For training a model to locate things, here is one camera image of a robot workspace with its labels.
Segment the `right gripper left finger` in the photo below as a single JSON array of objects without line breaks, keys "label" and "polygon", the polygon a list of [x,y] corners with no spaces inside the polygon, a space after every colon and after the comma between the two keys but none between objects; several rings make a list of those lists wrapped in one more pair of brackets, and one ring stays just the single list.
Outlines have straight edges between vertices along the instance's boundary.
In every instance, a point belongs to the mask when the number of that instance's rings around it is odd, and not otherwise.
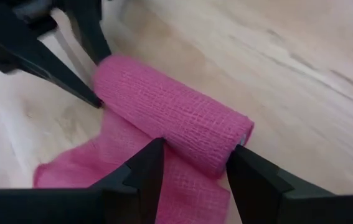
[{"label": "right gripper left finger", "polygon": [[88,188],[1,189],[0,223],[154,223],[164,143],[152,140]]}]

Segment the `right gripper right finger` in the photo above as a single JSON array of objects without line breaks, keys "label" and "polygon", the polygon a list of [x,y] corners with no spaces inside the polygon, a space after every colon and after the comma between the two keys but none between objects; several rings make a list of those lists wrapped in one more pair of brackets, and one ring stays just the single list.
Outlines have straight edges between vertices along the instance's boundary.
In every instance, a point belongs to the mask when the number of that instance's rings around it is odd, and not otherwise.
[{"label": "right gripper right finger", "polygon": [[227,177],[246,224],[353,224],[353,195],[337,195],[237,145]]}]

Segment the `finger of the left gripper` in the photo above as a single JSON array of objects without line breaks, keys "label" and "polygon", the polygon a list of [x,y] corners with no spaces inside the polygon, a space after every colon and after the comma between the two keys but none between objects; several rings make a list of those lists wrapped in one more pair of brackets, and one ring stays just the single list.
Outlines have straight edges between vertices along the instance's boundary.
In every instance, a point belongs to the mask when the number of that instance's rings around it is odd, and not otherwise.
[{"label": "finger of the left gripper", "polygon": [[65,13],[75,38],[96,65],[111,55],[100,24],[102,0],[66,0]]},{"label": "finger of the left gripper", "polygon": [[19,19],[0,20],[0,71],[35,75],[99,108],[101,100]]}]

